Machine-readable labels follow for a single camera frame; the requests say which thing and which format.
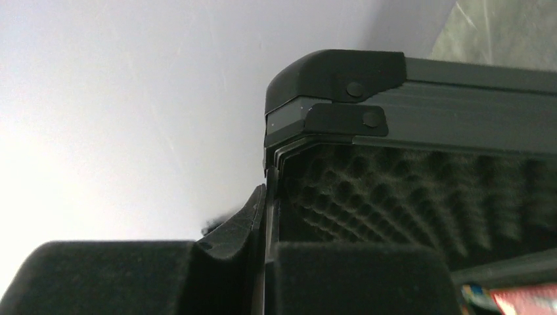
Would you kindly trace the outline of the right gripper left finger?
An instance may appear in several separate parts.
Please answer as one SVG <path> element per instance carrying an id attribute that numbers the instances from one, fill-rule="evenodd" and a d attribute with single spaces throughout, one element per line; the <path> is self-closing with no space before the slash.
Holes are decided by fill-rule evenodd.
<path id="1" fill-rule="evenodd" d="M 266 189 L 197 241 L 52 241 L 24 261 L 2 314 L 249 314 Z"/>

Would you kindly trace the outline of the black poker set case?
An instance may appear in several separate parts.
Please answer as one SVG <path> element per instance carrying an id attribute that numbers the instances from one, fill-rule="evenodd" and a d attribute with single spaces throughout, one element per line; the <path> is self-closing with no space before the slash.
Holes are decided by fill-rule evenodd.
<path id="1" fill-rule="evenodd" d="M 412 244 L 458 284 L 556 281 L 556 73 L 322 50 L 265 96 L 265 260 Z"/>

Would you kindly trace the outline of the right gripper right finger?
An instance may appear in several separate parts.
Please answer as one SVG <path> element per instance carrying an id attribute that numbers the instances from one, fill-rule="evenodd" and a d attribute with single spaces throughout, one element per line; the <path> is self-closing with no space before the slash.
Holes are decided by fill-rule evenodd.
<path id="1" fill-rule="evenodd" d="M 280 242 L 267 264 L 266 314 L 460 314 L 439 255 L 426 247 Z"/>

